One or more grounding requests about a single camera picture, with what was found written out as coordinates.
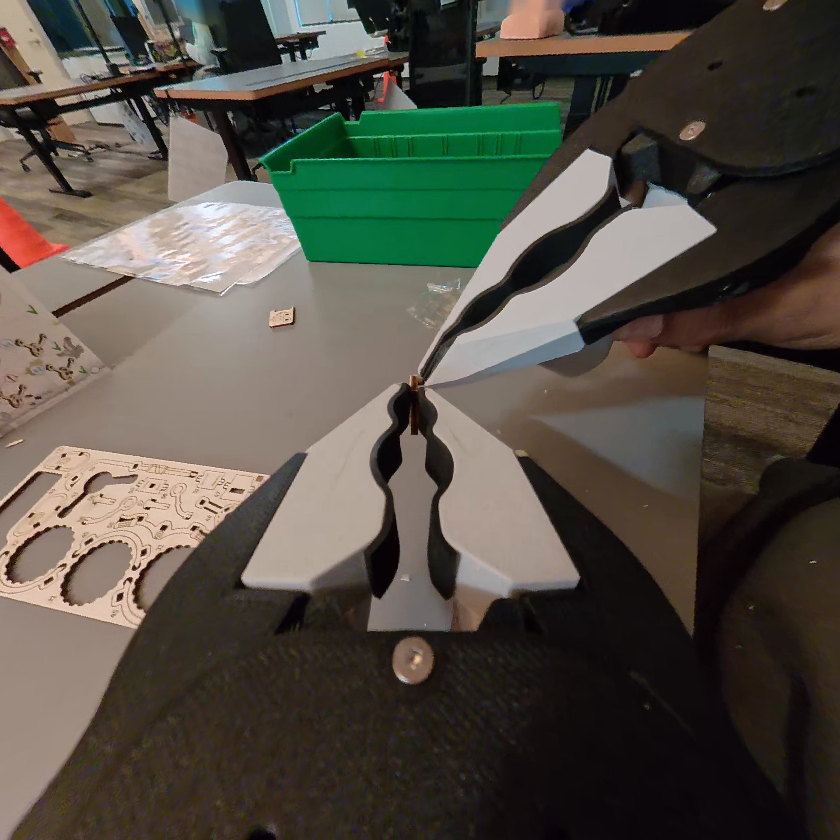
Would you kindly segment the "person's clothed body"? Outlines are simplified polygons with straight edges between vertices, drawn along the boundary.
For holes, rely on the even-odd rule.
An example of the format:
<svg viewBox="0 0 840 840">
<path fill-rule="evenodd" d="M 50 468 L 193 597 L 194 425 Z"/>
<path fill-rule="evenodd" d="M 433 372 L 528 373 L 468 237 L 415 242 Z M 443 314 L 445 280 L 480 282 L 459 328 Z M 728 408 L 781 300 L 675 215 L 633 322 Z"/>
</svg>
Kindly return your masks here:
<svg viewBox="0 0 840 840">
<path fill-rule="evenodd" d="M 805 838 L 839 838 L 838 410 L 703 544 L 695 639 Z"/>
</svg>

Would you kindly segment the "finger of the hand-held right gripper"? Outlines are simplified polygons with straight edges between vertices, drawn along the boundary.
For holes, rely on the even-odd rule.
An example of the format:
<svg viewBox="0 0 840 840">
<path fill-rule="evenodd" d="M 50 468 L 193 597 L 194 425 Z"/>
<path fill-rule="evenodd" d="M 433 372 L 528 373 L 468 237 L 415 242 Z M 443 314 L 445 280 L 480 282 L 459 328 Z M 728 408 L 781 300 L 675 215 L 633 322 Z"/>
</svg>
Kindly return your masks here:
<svg viewBox="0 0 840 840">
<path fill-rule="evenodd" d="M 585 347 L 578 320 L 716 233 L 680 196 L 654 189 L 652 204 L 619 208 L 572 257 L 536 282 L 488 290 L 436 350 L 425 385 L 440 387 L 514 370 Z"/>
<path fill-rule="evenodd" d="M 483 375 L 544 361 L 553 342 L 566 352 L 570 316 L 538 301 L 594 231 L 621 211 L 613 159 L 582 152 L 491 243 L 419 365 L 419 375 Z"/>
</svg>

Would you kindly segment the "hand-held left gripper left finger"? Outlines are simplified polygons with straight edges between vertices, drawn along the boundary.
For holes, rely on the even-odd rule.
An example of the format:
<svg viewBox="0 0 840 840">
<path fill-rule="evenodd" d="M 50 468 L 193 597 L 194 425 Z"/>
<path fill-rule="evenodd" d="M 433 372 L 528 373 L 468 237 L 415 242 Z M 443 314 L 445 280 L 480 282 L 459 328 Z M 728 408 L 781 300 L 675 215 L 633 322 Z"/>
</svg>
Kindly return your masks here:
<svg viewBox="0 0 840 840">
<path fill-rule="evenodd" d="M 390 479 L 411 413 L 395 384 L 313 444 L 242 574 L 250 588 L 382 597 L 400 543 Z"/>
</svg>

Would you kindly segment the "clear plastic wrap sheet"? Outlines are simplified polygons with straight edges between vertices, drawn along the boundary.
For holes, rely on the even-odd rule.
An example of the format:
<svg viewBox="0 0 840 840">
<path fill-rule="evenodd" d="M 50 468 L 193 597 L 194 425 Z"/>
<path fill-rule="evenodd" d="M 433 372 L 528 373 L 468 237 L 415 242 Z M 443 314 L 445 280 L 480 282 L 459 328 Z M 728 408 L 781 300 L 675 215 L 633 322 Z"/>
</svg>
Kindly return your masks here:
<svg viewBox="0 0 840 840">
<path fill-rule="evenodd" d="M 173 206 L 73 248 L 64 259 L 223 295 L 260 282 L 299 252 L 283 209 L 213 201 Z"/>
</svg>

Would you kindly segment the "black office chair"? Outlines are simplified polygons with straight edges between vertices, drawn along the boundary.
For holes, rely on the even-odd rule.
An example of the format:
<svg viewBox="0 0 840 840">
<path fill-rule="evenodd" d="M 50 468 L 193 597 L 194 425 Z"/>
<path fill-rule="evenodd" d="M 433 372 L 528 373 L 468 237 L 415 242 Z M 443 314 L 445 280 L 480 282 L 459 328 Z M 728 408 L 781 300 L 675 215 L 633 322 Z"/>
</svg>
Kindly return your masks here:
<svg viewBox="0 0 840 840">
<path fill-rule="evenodd" d="M 220 1 L 210 24 L 217 58 L 224 74 L 275 67 L 280 50 L 260 1 Z"/>
</svg>

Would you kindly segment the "wooden puzzle sheet round holes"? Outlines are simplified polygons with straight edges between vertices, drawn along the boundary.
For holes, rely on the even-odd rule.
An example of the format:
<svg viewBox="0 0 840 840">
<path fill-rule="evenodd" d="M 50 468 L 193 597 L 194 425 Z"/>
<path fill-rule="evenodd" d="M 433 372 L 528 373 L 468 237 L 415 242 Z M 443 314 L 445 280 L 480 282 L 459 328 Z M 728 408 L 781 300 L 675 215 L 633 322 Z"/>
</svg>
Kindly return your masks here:
<svg viewBox="0 0 840 840">
<path fill-rule="evenodd" d="M 152 564 L 174 550 L 194 550 L 268 480 L 255 472 L 59 446 L 2 505 L 39 475 L 55 482 L 2 537 L 2 597 L 130 629 L 145 618 L 140 583 Z M 32 581 L 14 581 L 11 570 L 25 548 L 57 529 L 72 533 L 68 551 Z M 126 571 L 98 598 L 72 603 L 71 573 L 112 544 L 128 549 Z"/>
</svg>

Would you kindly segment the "green plastic bin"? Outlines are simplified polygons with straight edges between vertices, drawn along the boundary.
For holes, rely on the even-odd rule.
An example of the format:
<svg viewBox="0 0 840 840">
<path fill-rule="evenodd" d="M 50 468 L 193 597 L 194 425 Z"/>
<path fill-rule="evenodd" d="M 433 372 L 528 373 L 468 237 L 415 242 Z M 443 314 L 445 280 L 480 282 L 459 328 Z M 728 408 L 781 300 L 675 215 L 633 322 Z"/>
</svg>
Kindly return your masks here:
<svg viewBox="0 0 840 840">
<path fill-rule="evenodd" d="M 311 263 L 475 268 L 561 141 L 556 101 L 334 113 L 259 162 Z"/>
</svg>

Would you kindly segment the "person's right hand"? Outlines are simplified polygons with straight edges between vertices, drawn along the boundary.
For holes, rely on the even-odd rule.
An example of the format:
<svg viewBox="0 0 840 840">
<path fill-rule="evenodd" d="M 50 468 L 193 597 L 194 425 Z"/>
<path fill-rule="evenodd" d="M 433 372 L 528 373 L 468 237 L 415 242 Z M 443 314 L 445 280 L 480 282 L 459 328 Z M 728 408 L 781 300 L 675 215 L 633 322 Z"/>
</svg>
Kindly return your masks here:
<svg viewBox="0 0 840 840">
<path fill-rule="evenodd" d="M 707 308 L 638 318 L 612 334 L 638 358 L 658 348 L 698 352 L 736 342 L 783 350 L 839 347 L 839 226 L 765 287 Z"/>
</svg>

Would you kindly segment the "orange floor object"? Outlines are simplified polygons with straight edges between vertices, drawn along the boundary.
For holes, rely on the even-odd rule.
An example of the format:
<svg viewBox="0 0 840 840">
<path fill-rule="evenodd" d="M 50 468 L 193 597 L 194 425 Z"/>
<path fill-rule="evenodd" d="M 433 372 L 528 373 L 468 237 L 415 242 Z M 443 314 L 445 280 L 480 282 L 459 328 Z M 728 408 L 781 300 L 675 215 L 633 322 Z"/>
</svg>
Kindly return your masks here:
<svg viewBox="0 0 840 840">
<path fill-rule="evenodd" d="M 1 198 L 1 264 L 9 272 L 32 266 L 69 250 L 35 230 L 20 213 Z"/>
</svg>

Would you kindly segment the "wood-edged background table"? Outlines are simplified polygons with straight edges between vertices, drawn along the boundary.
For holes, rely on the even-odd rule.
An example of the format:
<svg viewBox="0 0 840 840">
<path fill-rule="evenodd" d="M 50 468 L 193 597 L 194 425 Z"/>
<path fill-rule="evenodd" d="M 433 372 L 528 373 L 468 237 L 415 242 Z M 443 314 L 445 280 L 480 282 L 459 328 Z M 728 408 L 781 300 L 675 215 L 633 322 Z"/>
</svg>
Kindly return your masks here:
<svg viewBox="0 0 840 840">
<path fill-rule="evenodd" d="M 621 93 L 630 77 L 639 75 L 690 34 L 687 30 L 639 35 L 563 34 L 537 39 L 496 36 L 478 43 L 476 56 L 510 59 L 546 78 L 572 79 L 570 110 L 563 125 L 566 140 Z"/>
<path fill-rule="evenodd" d="M 237 178 L 254 181 L 245 149 L 228 118 L 230 112 L 270 110 L 290 119 L 333 106 L 345 120 L 357 119 L 375 87 L 374 77 L 388 70 L 401 73 L 409 57 L 404 51 L 383 50 L 375 56 L 306 59 L 158 87 L 154 95 L 167 104 L 209 114 Z"/>
<path fill-rule="evenodd" d="M 71 112 L 131 102 L 149 130 L 158 156 L 168 161 L 168 149 L 144 98 L 156 88 L 190 77 L 198 67 L 198 63 L 192 59 L 181 59 L 91 81 L 70 79 L 5 89 L 1 92 L 2 127 L 22 135 L 29 149 L 58 184 L 57 188 L 50 190 L 52 193 L 89 198 L 89 191 L 75 189 L 69 184 L 55 163 L 53 154 L 49 152 L 47 140 L 39 141 L 35 132 L 45 134 L 50 121 Z"/>
</svg>

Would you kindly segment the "printed instruction sheet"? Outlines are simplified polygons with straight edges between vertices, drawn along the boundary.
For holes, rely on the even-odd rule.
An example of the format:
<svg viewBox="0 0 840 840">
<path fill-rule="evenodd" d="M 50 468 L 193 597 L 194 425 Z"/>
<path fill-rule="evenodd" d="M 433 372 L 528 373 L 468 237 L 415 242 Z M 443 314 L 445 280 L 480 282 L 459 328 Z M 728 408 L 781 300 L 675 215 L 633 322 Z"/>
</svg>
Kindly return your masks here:
<svg viewBox="0 0 840 840">
<path fill-rule="evenodd" d="M 87 384 L 106 365 L 18 280 L 1 277 L 1 435 Z"/>
</svg>

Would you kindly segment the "grey desk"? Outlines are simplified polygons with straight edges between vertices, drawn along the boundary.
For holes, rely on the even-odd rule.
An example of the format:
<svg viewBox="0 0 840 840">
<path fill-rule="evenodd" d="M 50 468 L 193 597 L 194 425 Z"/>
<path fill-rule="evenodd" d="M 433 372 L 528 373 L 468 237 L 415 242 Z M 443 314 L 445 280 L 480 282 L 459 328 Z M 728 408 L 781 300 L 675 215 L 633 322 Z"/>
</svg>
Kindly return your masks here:
<svg viewBox="0 0 840 840">
<path fill-rule="evenodd" d="M 436 331 L 406 310 L 469 270 L 312 264 L 219 297 L 62 258 L 15 277 L 110 365 L 2 440 L 2 496 L 60 445 L 272 474 L 417 370 Z M 271 310 L 294 307 L 271 329 Z M 539 366 L 441 391 L 530 454 L 645 564 L 694 623 L 705 358 L 621 344 L 567 378 Z M 5 448 L 13 439 L 25 442 Z M 66 761 L 129 629 L 2 599 L 2 838 Z"/>
</svg>

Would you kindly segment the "pink foam object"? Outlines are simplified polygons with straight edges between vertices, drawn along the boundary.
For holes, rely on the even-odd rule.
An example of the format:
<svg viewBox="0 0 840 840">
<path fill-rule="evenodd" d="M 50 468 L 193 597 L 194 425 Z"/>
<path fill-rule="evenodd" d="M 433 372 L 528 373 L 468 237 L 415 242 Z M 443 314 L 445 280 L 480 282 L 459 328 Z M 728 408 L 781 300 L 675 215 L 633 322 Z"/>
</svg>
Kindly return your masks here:
<svg viewBox="0 0 840 840">
<path fill-rule="evenodd" d="M 564 17 L 564 1 L 510 1 L 500 38 L 534 40 L 561 35 Z"/>
</svg>

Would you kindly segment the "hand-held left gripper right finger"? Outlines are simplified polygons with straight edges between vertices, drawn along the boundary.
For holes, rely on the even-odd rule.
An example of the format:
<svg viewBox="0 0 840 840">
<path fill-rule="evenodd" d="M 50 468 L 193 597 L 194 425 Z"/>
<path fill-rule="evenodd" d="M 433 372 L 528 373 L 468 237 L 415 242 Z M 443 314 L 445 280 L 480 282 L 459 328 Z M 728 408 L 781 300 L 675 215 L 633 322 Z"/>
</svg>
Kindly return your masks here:
<svg viewBox="0 0 840 840">
<path fill-rule="evenodd" d="M 580 574 L 518 455 L 441 395 L 418 397 L 425 469 L 435 483 L 430 579 L 453 606 L 456 631 L 475 631 L 490 606 L 572 590 Z"/>
</svg>

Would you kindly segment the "black upright panel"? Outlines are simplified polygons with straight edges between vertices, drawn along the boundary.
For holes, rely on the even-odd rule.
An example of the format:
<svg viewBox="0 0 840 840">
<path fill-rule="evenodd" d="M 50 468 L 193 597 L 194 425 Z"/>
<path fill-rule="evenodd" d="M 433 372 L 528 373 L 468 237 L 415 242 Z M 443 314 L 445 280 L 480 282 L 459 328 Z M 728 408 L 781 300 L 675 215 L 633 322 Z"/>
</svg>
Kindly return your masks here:
<svg viewBox="0 0 840 840">
<path fill-rule="evenodd" d="M 477 1 L 409 2 L 408 96 L 419 109 L 481 104 L 477 7 Z"/>
</svg>

